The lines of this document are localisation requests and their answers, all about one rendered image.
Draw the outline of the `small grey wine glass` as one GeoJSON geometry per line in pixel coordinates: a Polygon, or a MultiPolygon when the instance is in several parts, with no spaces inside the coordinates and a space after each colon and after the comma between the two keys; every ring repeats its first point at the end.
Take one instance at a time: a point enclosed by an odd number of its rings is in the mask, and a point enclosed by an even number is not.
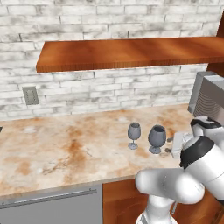
{"type": "Polygon", "coordinates": [[[138,122],[132,122],[128,128],[128,137],[132,140],[129,143],[129,148],[132,150],[136,150],[138,145],[135,141],[141,136],[141,126],[138,122]]]}

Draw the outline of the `brown wooden wall shelf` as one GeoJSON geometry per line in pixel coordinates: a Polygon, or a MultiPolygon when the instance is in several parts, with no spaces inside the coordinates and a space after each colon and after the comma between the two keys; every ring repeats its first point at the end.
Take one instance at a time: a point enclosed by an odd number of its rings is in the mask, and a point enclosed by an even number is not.
{"type": "Polygon", "coordinates": [[[216,37],[52,41],[44,43],[36,71],[57,73],[222,62],[220,44],[216,37]]]}

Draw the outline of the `grey dishwasher door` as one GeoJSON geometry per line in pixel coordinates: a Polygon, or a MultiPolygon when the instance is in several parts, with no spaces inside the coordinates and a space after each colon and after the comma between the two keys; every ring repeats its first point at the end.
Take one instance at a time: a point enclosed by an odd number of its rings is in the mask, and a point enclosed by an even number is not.
{"type": "Polygon", "coordinates": [[[52,188],[0,196],[0,205],[17,200],[97,189],[97,193],[0,209],[0,224],[102,224],[102,186],[52,188]]]}

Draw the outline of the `grey wall outlet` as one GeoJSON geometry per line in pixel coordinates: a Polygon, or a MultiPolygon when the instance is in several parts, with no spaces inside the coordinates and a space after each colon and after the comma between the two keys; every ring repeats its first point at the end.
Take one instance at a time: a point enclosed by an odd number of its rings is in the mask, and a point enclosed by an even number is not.
{"type": "Polygon", "coordinates": [[[25,103],[27,105],[38,105],[39,98],[35,87],[22,87],[25,103]]]}

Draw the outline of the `large grey wine glass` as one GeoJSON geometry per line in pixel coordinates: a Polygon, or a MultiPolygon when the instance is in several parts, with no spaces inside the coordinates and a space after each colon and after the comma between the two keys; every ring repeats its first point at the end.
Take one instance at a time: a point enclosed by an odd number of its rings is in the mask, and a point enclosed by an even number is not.
{"type": "Polygon", "coordinates": [[[148,135],[148,141],[150,143],[149,151],[153,154],[159,154],[161,147],[166,142],[166,131],[162,125],[154,125],[148,135]]]}

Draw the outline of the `grey metal appliance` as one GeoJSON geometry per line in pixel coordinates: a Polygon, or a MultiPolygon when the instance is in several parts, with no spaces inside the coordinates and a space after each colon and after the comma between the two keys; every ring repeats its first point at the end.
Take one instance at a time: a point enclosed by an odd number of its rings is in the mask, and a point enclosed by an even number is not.
{"type": "Polygon", "coordinates": [[[188,111],[224,125],[224,78],[212,71],[197,72],[188,111]]]}

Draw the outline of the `brown wooden tall cabinet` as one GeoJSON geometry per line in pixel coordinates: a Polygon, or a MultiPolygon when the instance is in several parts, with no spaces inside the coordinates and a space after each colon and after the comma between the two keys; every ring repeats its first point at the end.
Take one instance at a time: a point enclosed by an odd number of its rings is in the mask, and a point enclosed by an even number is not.
{"type": "Polygon", "coordinates": [[[220,41],[218,51],[222,54],[222,62],[209,63],[207,71],[212,71],[224,78],[224,12],[222,14],[216,39],[220,41]]]}

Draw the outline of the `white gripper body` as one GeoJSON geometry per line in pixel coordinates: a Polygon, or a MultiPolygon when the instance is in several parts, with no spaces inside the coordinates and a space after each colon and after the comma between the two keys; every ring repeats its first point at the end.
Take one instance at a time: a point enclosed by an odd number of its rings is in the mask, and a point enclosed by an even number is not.
{"type": "Polygon", "coordinates": [[[188,139],[188,134],[186,132],[176,132],[173,137],[171,154],[174,158],[180,157],[180,152],[183,149],[183,145],[188,139]]]}

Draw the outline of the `brown wooden cabinet door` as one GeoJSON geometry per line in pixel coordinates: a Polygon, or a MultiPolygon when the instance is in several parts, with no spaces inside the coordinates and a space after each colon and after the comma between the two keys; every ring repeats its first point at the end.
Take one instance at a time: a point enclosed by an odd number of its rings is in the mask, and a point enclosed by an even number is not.
{"type": "MultiPolygon", "coordinates": [[[[147,200],[148,195],[137,190],[134,179],[103,184],[103,224],[135,224],[147,200]]],[[[224,224],[224,206],[206,191],[197,204],[178,203],[172,217],[178,224],[224,224]]]]}

